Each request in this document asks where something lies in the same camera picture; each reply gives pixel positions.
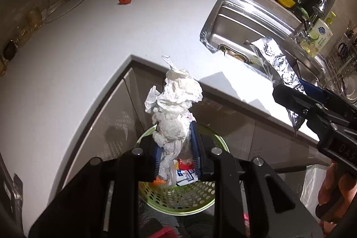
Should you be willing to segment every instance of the green plastic basket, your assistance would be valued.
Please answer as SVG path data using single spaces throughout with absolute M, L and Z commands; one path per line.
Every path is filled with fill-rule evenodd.
M 137 141 L 140 143 L 144 136 L 151 135 L 156 125 L 148 129 Z M 199 125 L 199 132 L 211 136 L 217 147 L 229 152 L 223 138 L 210 128 Z M 193 215 L 208 209 L 215 203 L 215 182 L 197 181 L 185 186 L 164 188 L 151 186 L 147 182 L 139 182 L 140 197 L 153 209 L 164 214 L 175 216 Z

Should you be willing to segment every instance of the sink faucet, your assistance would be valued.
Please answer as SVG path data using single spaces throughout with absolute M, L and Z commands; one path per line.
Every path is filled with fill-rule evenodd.
M 312 8 L 314 13 L 310 16 L 310 18 L 303 22 L 296 28 L 294 31 L 294 39 L 297 43 L 301 43 L 302 40 L 308 41 L 308 34 L 307 32 L 314 26 L 316 21 L 319 18 L 325 17 L 326 7 L 329 0 L 320 0 L 317 4 L 315 4 Z

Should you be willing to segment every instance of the tissue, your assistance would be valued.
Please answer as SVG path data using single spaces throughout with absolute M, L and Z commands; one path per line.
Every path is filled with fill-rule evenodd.
M 152 123 L 158 124 L 153 138 L 163 149 L 159 176 L 168 180 L 170 164 L 180 154 L 183 144 L 191 140 L 190 123 L 196 119 L 189 108 L 193 102 L 202 100 L 202 88 L 188 71 L 177 68 L 170 57 L 162 58 L 170 65 L 166 85 L 162 93 L 156 90 L 156 86 L 150 89 L 145 111 L 152 115 Z

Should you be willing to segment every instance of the screw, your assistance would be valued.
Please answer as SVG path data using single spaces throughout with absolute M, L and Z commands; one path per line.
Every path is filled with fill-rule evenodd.
M 262 158 L 256 157 L 255 159 L 253 159 L 253 163 L 255 163 L 257 166 L 261 167 L 264 164 L 264 161 Z
M 213 154 L 215 154 L 215 155 L 220 155 L 223 151 L 222 151 L 222 149 L 219 148 L 219 147 L 213 147 L 213 148 L 211 149 L 211 152 L 212 152 Z
M 91 160 L 89 161 L 91 166 L 97 166 L 98 164 L 101 163 L 101 159 L 99 157 L 93 157 L 91 158 Z
M 333 122 L 331 122 L 331 126 L 332 126 L 332 128 L 333 128 L 334 130 L 337 130 L 337 129 L 338 129 L 337 125 L 334 124 Z
M 141 147 L 135 147 L 135 148 L 133 148 L 133 150 L 131 152 L 133 155 L 142 155 L 143 150 Z

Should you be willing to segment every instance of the stainless steel sink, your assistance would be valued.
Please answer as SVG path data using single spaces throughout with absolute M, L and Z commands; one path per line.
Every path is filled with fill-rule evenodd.
M 325 85 L 330 71 L 321 56 L 311 58 L 293 39 L 293 28 L 249 0 L 236 3 L 218 0 L 202 31 L 201 42 L 212 52 L 225 51 L 265 73 L 256 54 L 245 41 L 270 36 L 286 54 L 288 62 L 303 80 Z

